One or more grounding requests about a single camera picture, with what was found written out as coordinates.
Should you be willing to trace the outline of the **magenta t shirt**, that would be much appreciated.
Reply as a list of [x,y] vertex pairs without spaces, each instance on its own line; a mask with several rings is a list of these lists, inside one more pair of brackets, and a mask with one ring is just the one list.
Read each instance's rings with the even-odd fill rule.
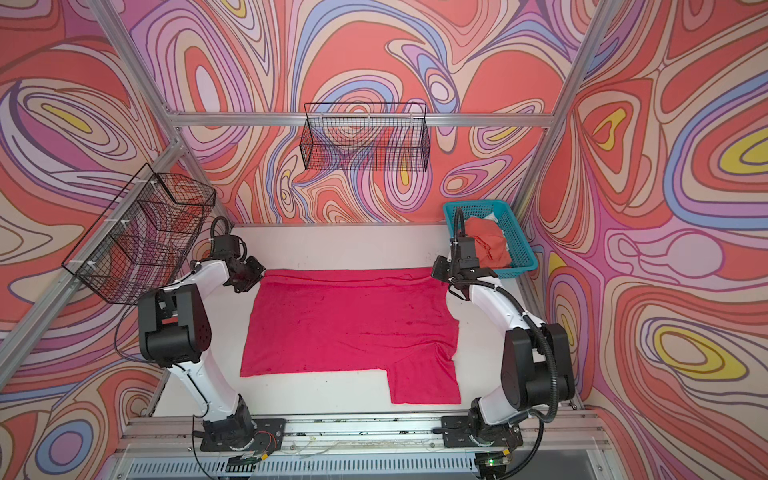
[[428,268],[269,270],[240,374],[381,370],[394,404],[458,405],[460,327],[447,296]]

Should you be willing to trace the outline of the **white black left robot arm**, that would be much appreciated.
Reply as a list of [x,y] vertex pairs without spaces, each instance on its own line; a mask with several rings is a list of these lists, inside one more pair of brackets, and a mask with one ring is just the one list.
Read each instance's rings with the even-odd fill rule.
[[139,347],[145,361],[168,370],[192,395],[202,410],[205,445],[243,451],[255,440],[255,426],[242,395],[210,352],[212,327],[204,299],[218,287],[248,292],[265,267],[224,217],[214,218],[209,239],[209,256],[194,262],[190,274],[140,296]]

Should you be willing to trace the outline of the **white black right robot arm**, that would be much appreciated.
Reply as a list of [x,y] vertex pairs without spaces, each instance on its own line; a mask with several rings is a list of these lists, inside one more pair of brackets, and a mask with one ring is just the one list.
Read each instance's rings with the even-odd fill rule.
[[475,399],[463,416],[444,416],[435,430],[447,448],[523,444],[519,424],[555,420],[559,405],[575,395],[569,337],[565,329],[526,310],[491,268],[480,265],[475,239],[467,232],[465,207],[449,206],[450,255],[439,256],[432,277],[449,292],[478,307],[504,335],[500,385]]

